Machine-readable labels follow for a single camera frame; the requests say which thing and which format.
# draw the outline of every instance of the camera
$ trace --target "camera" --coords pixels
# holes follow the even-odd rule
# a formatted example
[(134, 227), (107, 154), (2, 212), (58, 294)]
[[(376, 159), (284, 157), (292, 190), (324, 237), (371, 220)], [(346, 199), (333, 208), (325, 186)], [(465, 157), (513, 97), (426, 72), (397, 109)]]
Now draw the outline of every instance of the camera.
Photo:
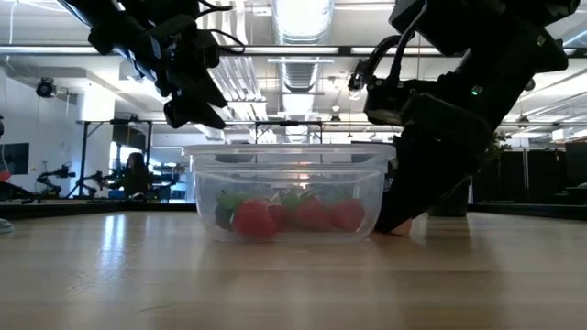
[(37, 95), (42, 98), (53, 98), (57, 95), (57, 87), (53, 83), (53, 78), (41, 78), (37, 85)]

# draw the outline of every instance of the red object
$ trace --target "red object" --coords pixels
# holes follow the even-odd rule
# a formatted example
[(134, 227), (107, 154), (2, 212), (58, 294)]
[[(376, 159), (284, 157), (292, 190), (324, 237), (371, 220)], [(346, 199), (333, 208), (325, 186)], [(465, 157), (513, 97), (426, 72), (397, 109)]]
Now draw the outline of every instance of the red object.
[(332, 206), (330, 212), (333, 216), (334, 227), (347, 233), (359, 230), (365, 217), (365, 208), (357, 199), (340, 202)]
[(304, 200), (295, 210), (295, 221), (300, 226), (320, 232), (332, 230), (332, 217), (315, 197)]
[(261, 200), (242, 203), (232, 222), (233, 229), (247, 238), (270, 240), (277, 235), (277, 225), (271, 218), (269, 205)]
[(281, 204), (270, 205), (269, 214), (277, 226), (278, 232), (284, 231), (289, 226), (291, 214), (287, 207)]
[(12, 174), (10, 174), (10, 172), (7, 170), (0, 171), (0, 182), (7, 181), (11, 176)]

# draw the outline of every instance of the wooden table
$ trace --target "wooden table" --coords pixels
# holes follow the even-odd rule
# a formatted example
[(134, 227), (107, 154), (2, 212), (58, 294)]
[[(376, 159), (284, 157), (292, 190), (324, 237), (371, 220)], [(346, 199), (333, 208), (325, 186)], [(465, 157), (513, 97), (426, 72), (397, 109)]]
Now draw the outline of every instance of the wooden table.
[(194, 214), (16, 222), (0, 329), (584, 329), (587, 225), (470, 214), (343, 245), (210, 242)]

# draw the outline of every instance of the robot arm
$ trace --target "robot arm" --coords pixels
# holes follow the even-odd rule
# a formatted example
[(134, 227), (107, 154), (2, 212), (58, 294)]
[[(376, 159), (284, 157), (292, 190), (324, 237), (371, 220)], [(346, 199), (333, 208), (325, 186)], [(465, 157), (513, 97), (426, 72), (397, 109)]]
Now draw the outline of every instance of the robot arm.
[[(225, 127), (212, 106), (222, 108), (227, 101), (207, 69), (229, 50), (216, 43), (212, 33), (218, 31), (199, 30), (195, 20), (230, 6), (204, 0), (58, 1), (91, 29), (88, 40), (102, 55), (119, 53), (155, 83), (162, 97), (172, 98), (164, 107), (171, 127), (188, 122)], [(200, 3), (210, 8), (200, 12)]]
[[(572, 15), (578, 0), (397, 0), (392, 36), (360, 62), (349, 89), (364, 86), (364, 112), (378, 125), (404, 127), (394, 140), (397, 169), (376, 230), (388, 233), (449, 193), (480, 166), (492, 132), (536, 73), (566, 70), (562, 43), (545, 27)], [(464, 53), (436, 81), (401, 82), (408, 40), (419, 33), (445, 56)], [(397, 46), (386, 78), (374, 76)]]

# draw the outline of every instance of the ceiling pipe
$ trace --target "ceiling pipe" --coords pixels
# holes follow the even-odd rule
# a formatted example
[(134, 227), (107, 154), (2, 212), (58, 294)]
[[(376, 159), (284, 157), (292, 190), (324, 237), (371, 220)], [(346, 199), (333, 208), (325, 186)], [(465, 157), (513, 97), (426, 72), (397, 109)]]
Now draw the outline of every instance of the ceiling pipe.
[[(200, 10), (204, 10), (204, 5), (200, 4), (199, 6), (200, 6)], [(203, 19), (204, 19), (203, 17), (198, 18), (196, 20), (196, 23), (199, 25), (203, 25), (204, 24)], [(216, 19), (213, 16), (210, 16), (207, 20), (208, 21), (207, 21), (206, 28), (209, 28), (209, 29), (216, 28)], [(235, 91), (235, 89), (233, 88), (233, 86), (230, 84), (230, 81), (229, 81), (225, 71), (223, 70), (222, 65), (219, 65), (219, 66), (215, 67), (214, 69), (209, 69), (208, 72), (210, 72), (210, 74), (214, 78), (216, 85), (218, 86), (218, 88), (220, 88), (220, 91), (225, 96), (227, 101), (238, 100), (238, 94)]]
[[(230, 1), (228, 0), (221, 0), (220, 1), (220, 5), (222, 6), (228, 6), (230, 5)], [(225, 11), (222, 12), (222, 26), (221, 26), (221, 30), (222, 32), (228, 34), (229, 36), (233, 35), (232, 32), (232, 11)], [(228, 46), (237, 46), (237, 43), (234, 42), (234, 40), (221, 36), (218, 37), (219, 40), (222, 40), (221, 44), (223, 45), (228, 45)], [(230, 78), (232, 80), (235, 81), (235, 84), (238, 87), (238, 90), (242, 93), (239, 94), (239, 96), (241, 96), (241, 100), (245, 101), (252, 101), (254, 100), (254, 95), (251, 92), (251, 85), (250, 85), (250, 78), (247, 76), (247, 74), (245, 73), (245, 69), (243, 68), (243, 63), (241, 61), (241, 58), (229, 58), (226, 59), (226, 62), (228, 63), (228, 67), (227, 69), (229, 70), (228, 74), (230, 75)], [(242, 79), (239, 79), (237, 76), (237, 72), (239, 73), (240, 77), (242, 77)]]
[(585, 101), (587, 101), (587, 92), (578, 93), (578, 94), (573, 95), (571, 97), (567, 97), (564, 100), (556, 102), (555, 104), (541, 106), (541, 107), (536, 108), (534, 110), (524, 112), (524, 115), (528, 116), (528, 118), (536, 119), (540, 116), (544, 116), (544, 115), (549, 114), (554, 111), (560, 111), (560, 110), (564, 110), (564, 109), (573, 107), (575, 105), (580, 105), (580, 104), (584, 103)]
[[(273, 34), (277, 44), (315, 46), (327, 44), (334, 0), (271, 0)], [(316, 91), (319, 63), (281, 63), (283, 92), (311, 93)], [(283, 110), (291, 115), (308, 115), (314, 106), (311, 94), (282, 96)], [(292, 142), (304, 141), (300, 129), (290, 127)]]
[[(217, 29), (216, 26), (216, 16), (215, 15), (208, 15), (207, 16), (207, 29)], [(224, 39), (214, 34), (214, 38), (218, 41), (219, 44), (223, 44)], [(228, 91), (231, 95), (233, 95), (233, 100), (245, 100), (245, 94), (240, 88), (240, 83), (238, 82), (238, 77), (234, 73), (230, 62), (227, 58), (221, 57), (220, 64), (216, 67), (216, 71), (219, 73), (219, 76), (225, 80), (225, 84), (228, 86)]]
[(525, 100), (527, 100), (527, 99), (529, 99), (531, 97), (537, 96), (541, 92), (544, 92), (546, 90), (552, 89), (552, 88), (557, 87), (557, 86), (560, 86), (561, 84), (568, 83), (569, 81), (574, 80), (576, 78), (582, 77), (585, 73), (587, 73), (587, 69), (584, 69), (584, 70), (575, 72), (572, 75), (567, 76), (567, 77), (565, 77), (565, 78), (563, 78), (563, 79), (561, 79), (559, 81), (556, 81), (554, 83), (551, 83), (550, 85), (548, 85), (548, 86), (546, 86), (544, 88), (541, 88), (541, 89), (539, 89), (537, 91), (533, 91), (531, 93), (527, 93), (526, 95), (523, 95), (523, 96), (520, 97), (520, 102), (525, 101)]
[[(245, 2), (244, 1), (237, 1), (235, 3), (235, 13), (237, 15), (237, 34), (236, 37), (245, 45), (249, 45), (249, 40), (247, 38), (247, 26), (245, 23), (247, 13), (245, 11)], [(247, 76), (251, 93), (253, 94), (253, 99), (256, 101), (262, 101), (263, 95), (260, 92), (259, 81), (257, 79), (257, 73), (255, 72), (255, 66), (253, 65), (253, 59), (251, 57), (241, 57), (239, 58), (242, 67), (244, 69), (244, 75)]]

